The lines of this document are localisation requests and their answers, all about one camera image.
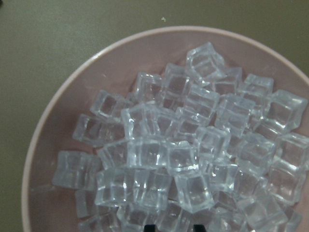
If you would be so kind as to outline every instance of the pile of ice cubes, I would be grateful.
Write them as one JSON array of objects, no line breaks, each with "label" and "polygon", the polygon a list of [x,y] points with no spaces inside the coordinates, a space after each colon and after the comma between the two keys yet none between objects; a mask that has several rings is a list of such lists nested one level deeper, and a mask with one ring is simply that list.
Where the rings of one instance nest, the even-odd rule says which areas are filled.
[{"label": "pile of ice cubes", "polygon": [[294,232],[309,169],[308,101],[225,66],[211,43],[139,73],[127,98],[101,90],[60,151],[53,184],[76,189],[80,232]]}]

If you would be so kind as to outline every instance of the tabletop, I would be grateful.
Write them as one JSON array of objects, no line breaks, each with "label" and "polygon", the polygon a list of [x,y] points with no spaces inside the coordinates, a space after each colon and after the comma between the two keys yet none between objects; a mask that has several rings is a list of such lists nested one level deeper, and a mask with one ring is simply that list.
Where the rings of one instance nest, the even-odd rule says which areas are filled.
[{"label": "tabletop", "polygon": [[257,40],[309,75],[309,1],[3,0],[0,5],[0,225],[22,231],[27,149],[48,102],[84,61],[148,29],[195,25]]}]

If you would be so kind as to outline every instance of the pink bowl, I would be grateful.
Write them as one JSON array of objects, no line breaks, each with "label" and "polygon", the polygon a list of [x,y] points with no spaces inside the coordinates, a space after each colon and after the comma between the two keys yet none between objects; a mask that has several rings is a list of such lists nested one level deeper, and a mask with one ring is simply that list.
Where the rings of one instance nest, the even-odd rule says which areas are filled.
[{"label": "pink bowl", "polygon": [[[92,148],[71,138],[79,114],[88,109],[100,89],[126,95],[139,71],[161,73],[168,62],[184,64],[188,50],[212,42],[230,66],[240,66],[244,76],[254,73],[275,79],[281,88],[309,99],[309,79],[291,62],[270,48],[244,36],[205,27],[169,27],[149,30],[122,39],[103,49],[61,86],[46,107],[33,134],[22,185],[22,218],[25,232],[75,232],[74,191],[56,188],[51,179],[57,153],[62,149]],[[309,136],[309,108],[296,132]],[[309,228],[309,181],[295,206],[303,214],[297,232]]]}]

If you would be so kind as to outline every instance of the bowl rim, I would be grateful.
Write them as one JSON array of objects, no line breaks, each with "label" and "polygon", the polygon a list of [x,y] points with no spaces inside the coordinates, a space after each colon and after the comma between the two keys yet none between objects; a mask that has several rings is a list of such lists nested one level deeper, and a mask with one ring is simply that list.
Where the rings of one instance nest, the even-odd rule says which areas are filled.
[{"label": "bowl rim", "polygon": [[34,157],[34,151],[36,149],[36,144],[38,142],[38,138],[40,136],[40,133],[42,131],[42,128],[46,122],[46,119],[48,118],[49,114],[51,113],[53,107],[55,106],[56,102],[59,100],[63,92],[69,87],[69,85],[74,81],[74,79],[81,74],[86,68],[88,68],[91,64],[93,64],[96,60],[98,60],[103,55],[113,51],[115,48],[120,47],[126,43],[129,43],[131,41],[148,37],[156,34],[161,33],[169,33],[169,32],[186,32],[186,31],[196,31],[196,32],[207,32],[212,34],[220,34],[227,37],[231,37],[240,41],[243,41],[245,43],[251,44],[264,52],[269,53],[270,55],[274,56],[276,59],[280,60],[282,63],[284,63],[286,66],[294,70],[294,72],[302,78],[309,86],[309,78],[298,68],[296,67],[292,62],[290,62],[288,59],[286,59],[284,56],[280,55],[276,51],[272,50],[271,48],[267,47],[266,45],[261,44],[258,41],[255,41],[253,39],[250,39],[249,37],[246,37],[244,35],[237,34],[235,32],[223,30],[223,29],[217,29],[217,28],[210,28],[210,27],[202,27],[202,26],[173,26],[173,27],[164,27],[164,28],[156,28],[156,29],[150,29],[143,32],[136,33],[134,35],[128,36],[124,39],[121,39],[103,50],[97,52],[95,55],[93,55],[91,58],[89,58],[86,62],[84,62],[79,68],[77,68],[61,85],[61,87],[57,90],[57,92],[54,94],[52,99],[49,101],[48,105],[46,106],[36,128],[33,133],[33,136],[31,138],[28,152],[26,156],[26,161],[24,165],[24,171],[23,171],[23,178],[22,178],[22,191],[21,191],[21,213],[22,213],[22,223],[23,223],[23,230],[25,232],[31,231],[31,224],[30,224],[30,218],[29,218],[29,178],[30,178],[30,171],[31,171],[31,164]]}]

